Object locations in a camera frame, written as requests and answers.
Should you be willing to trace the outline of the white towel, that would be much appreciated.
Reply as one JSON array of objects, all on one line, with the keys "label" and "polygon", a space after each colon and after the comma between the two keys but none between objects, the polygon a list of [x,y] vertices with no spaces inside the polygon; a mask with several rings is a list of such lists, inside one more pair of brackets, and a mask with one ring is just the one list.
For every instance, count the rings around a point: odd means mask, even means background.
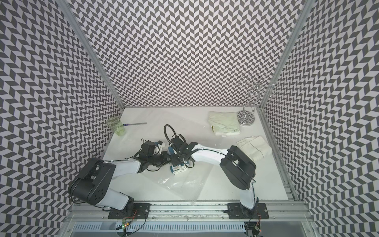
[{"label": "white towel", "polygon": [[271,146],[262,136],[251,136],[237,142],[240,150],[253,162],[267,158],[272,154]]}]

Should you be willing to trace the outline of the clear plastic vacuum bag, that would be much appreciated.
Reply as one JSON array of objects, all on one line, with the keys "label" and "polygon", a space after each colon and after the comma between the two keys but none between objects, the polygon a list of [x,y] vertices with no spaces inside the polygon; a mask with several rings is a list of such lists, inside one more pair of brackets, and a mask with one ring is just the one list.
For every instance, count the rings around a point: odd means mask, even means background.
[{"label": "clear plastic vacuum bag", "polygon": [[[210,123],[210,112],[204,108],[158,108],[145,109],[138,117],[147,125],[141,128],[142,137],[164,140],[165,124],[181,133],[187,142],[197,142],[203,146],[227,149],[232,143],[215,135]],[[176,174],[166,165],[159,171],[145,171],[137,178],[138,200],[230,200],[236,199],[238,189],[230,183],[222,169],[213,164],[196,162],[188,164]]]}]

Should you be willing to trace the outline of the blue and beige towel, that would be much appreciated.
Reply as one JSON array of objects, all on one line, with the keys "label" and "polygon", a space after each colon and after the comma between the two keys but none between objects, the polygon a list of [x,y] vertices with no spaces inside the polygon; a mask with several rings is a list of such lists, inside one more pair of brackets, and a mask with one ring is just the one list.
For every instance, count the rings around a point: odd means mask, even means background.
[{"label": "blue and beige towel", "polygon": [[[169,155],[174,155],[175,154],[175,151],[169,147],[168,148],[168,154]],[[181,164],[181,165],[177,165],[177,166],[174,166],[173,164],[170,165],[170,171],[173,175],[177,175],[179,173],[182,173],[182,172],[185,172],[187,171],[189,168],[186,167],[184,164]]]}]

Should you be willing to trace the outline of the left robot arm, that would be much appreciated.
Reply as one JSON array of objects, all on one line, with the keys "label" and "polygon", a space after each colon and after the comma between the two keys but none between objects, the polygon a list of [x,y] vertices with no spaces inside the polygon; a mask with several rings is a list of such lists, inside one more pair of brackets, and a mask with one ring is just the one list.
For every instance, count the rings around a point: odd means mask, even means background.
[{"label": "left robot arm", "polygon": [[162,141],[145,141],[131,158],[112,161],[90,159],[70,183],[69,195],[93,206],[129,209],[133,198],[111,189],[111,181],[119,176],[142,173],[150,166],[160,168],[166,165],[169,158],[163,151],[164,146]]}]

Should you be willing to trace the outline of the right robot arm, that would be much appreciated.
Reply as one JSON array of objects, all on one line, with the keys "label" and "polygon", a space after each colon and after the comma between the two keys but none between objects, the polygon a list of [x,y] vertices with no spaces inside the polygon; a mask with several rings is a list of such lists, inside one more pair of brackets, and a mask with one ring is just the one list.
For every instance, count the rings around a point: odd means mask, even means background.
[{"label": "right robot arm", "polygon": [[233,145],[228,149],[216,149],[196,142],[188,144],[180,136],[173,137],[169,147],[173,150],[170,158],[175,166],[193,167],[196,162],[219,166],[228,180],[241,190],[240,205],[246,210],[255,208],[258,197],[253,183],[257,166],[239,147]]}]

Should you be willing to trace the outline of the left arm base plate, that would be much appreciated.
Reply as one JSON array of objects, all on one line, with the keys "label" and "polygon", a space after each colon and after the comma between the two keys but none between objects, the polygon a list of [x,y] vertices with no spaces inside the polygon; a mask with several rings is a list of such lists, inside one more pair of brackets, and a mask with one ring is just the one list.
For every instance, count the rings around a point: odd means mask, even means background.
[{"label": "left arm base plate", "polygon": [[147,219],[150,213],[151,204],[147,202],[128,204],[123,210],[111,208],[108,219],[121,220],[123,218]]}]

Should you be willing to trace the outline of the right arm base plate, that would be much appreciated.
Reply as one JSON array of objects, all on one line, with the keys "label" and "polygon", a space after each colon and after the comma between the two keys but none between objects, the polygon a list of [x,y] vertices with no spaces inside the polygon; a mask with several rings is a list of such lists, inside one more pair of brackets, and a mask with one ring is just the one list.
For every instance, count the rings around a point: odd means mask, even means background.
[{"label": "right arm base plate", "polygon": [[269,219],[265,203],[257,203],[252,210],[240,203],[228,203],[224,213],[229,216],[229,219]]}]

